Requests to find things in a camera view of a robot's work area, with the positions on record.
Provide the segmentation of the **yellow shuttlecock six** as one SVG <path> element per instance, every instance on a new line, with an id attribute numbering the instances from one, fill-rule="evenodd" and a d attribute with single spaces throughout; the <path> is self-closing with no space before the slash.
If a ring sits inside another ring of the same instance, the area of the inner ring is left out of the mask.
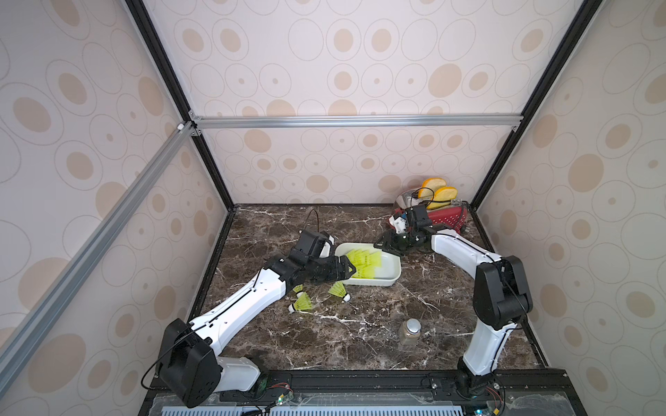
<path id="1" fill-rule="evenodd" d="M 351 299 L 350 293 L 348 293 L 345 285 L 342 282 L 335 282 L 329 288 L 328 293 L 331 296 L 337 297 L 342 300 L 344 303 L 348 303 Z"/>

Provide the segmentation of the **yellow shuttlecock two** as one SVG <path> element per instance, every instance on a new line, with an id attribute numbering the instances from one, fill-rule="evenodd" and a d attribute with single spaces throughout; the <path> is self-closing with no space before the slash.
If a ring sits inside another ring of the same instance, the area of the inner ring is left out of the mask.
<path id="1" fill-rule="evenodd" d="M 359 265 L 382 265 L 381 251 L 353 249 L 346 256 L 355 267 Z"/>

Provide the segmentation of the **yellow shuttlecock nine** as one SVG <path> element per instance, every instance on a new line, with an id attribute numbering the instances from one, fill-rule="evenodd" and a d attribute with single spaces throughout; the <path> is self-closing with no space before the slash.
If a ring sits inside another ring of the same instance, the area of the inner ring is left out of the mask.
<path id="1" fill-rule="evenodd" d="M 292 290 L 297 297 L 303 296 L 303 294 L 305 294 L 303 284 L 294 286 Z"/>

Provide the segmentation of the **yellow shuttlecock three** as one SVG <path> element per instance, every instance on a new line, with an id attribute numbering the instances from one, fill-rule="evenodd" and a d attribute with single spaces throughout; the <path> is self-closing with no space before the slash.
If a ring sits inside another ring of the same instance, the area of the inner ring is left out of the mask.
<path id="1" fill-rule="evenodd" d="M 298 292 L 297 300 L 288 308 L 290 313 L 309 312 L 312 309 L 312 300 L 310 299 L 310 296 L 304 291 Z"/>

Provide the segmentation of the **yellow shuttlecock seven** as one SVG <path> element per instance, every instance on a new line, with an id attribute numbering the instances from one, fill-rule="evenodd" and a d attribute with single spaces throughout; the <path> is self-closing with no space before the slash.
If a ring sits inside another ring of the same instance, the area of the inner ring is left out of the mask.
<path id="1" fill-rule="evenodd" d="M 359 265 L 356 267 L 356 273 L 352 276 L 355 279 L 376 279 L 380 266 Z"/>

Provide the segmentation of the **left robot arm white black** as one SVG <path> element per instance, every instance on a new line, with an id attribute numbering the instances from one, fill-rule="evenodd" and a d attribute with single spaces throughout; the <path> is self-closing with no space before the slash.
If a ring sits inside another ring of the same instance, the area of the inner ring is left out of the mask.
<path id="1" fill-rule="evenodd" d="M 227 344 L 294 287 L 341 282 L 356 271 L 347 256 L 336 255 L 328 233 L 303 231 L 288 255 L 271 257 L 223 303 L 190 322 L 177 318 L 168 324 L 150 371 L 188 408 L 214 393 L 257 390 L 261 369 L 246 357 L 223 357 Z"/>

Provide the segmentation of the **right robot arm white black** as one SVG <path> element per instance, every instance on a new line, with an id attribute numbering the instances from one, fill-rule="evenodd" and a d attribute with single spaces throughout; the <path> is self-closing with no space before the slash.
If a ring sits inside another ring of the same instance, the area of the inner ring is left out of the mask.
<path id="1" fill-rule="evenodd" d="M 488 251 L 448 225 L 435 225 L 424 205 L 396 210 L 388 222 L 391 229 L 375 242 L 377 249 L 401 257 L 428 246 L 473 277 L 477 324 L 457 364 L 455 386 L 464 399 L 482 395 L 492 384 L 506 342 L 533 309 L 522 261 Z"/>

